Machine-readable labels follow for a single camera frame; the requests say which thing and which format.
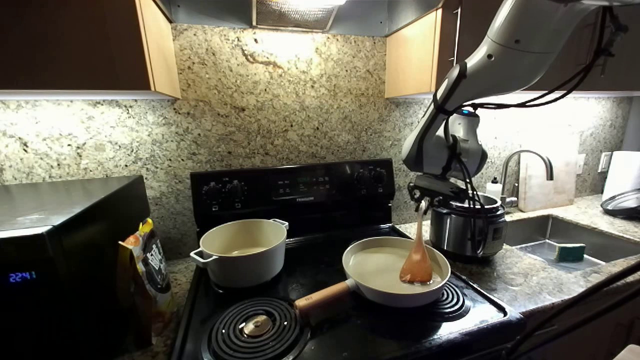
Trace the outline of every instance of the range hood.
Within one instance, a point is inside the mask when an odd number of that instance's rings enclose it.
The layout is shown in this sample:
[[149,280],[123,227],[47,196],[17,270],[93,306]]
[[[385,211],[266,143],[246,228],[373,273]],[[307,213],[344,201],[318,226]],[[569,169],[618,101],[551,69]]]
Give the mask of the range hood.
[[156,0],[180,24],[385,37],[445,0]]

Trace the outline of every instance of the sponge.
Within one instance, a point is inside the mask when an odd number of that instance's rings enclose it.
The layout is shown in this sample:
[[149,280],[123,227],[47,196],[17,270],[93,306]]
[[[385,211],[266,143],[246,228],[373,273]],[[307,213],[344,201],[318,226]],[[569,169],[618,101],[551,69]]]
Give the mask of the sponge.
[[556,256],[558,263],[576,263],[584,259],[585,244],[556,244]]

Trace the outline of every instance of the white frying pan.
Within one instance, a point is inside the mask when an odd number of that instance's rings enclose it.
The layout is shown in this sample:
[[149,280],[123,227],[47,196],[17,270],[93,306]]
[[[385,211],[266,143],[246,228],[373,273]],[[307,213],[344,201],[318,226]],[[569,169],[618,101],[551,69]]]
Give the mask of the white frying pan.
[[352,244],[342,255],[347,280],[298,299],[294,303],[296,310],[305,313],[352,290],[387,306],[429,304],[440,297],[442,287],[451,275],[451,267],[441,253],[426,246],[433,267],[432,282],[425,285],[401,282],[400,269],[412,247],[413,240],[387,236]]

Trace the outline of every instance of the black stove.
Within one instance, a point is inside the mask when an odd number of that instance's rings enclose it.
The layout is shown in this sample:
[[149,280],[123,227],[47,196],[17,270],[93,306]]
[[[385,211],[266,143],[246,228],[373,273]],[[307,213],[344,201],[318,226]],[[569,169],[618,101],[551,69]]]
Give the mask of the black stove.
[[350,244],[407,237],[390,221],[391,160],[198,172],[191,186],[198,237],[242,218],[281,218],[290,231],[284,267],[264,284],[222,288],[196,268],[173,360],[491,359],[524,329],[519,314],[455,273],[426,306],[352,293],[309,318],[296,314],[295,300],[346,279]]

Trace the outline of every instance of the wooden pan handle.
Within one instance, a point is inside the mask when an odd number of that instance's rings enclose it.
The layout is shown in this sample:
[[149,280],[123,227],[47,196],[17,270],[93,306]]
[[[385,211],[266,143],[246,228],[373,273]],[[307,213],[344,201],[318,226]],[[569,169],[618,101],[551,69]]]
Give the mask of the wooden pan handle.
[[328,288],[317,291],[311,295],[307,295],[302,299],[296,300],[293,303],[293,306],[300,315],[304,315],[322,304],[350,293],[351,289],[355,286],[355,283],[350,284],[350,281],[353,282],[351,279],[338,282]]

